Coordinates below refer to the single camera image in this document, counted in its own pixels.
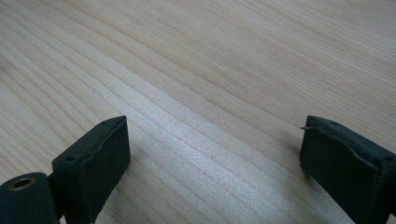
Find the screw hole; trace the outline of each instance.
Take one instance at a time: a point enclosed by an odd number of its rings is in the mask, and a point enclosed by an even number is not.
[[[27,187],[33,185],[33,183],[35,183],[34,177],[26,177],[16,180],[12,185],[9,186],[9,189],[10,190],[26,189]]]
[[[392,158],[392,157],[384,157],[384,160],[386,160],[386,161],[393,161],[393,158]]]
[[[66,157],[66,161],[75,161],[76,160],[76,156],[68,156]]]

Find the wooden tabletop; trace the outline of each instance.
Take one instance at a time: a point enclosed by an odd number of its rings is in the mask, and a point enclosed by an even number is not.
[[[352,223],[300,127],[396,152],[396,2],[0,1],[0,183],[120,115],[132,162],[97,223]]]

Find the wood grain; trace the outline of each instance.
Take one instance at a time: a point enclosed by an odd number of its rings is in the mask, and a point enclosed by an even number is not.
[[[395,71],[395,1],[1,0],[0,182],[126,115],[97,223],[352,223],[302,172],[299,127],[396,152]]]

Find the black bracket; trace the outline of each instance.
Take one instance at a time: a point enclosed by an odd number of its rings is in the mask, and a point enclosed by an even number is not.
[[[396,214],[396,155],[328,119],[308,116],[301,166],[355,223]]]
[[[0,187],[0,223],[93,223],[131,161],[127,118],[96,125],[52,161],[53,173]]]

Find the table surface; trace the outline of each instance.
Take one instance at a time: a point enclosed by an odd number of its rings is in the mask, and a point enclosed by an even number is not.
[[[1,0],[0,182],[126,115],[97,223],[352,223],[302,172],[300,127],[396,152],[395,71],[395,1]]]

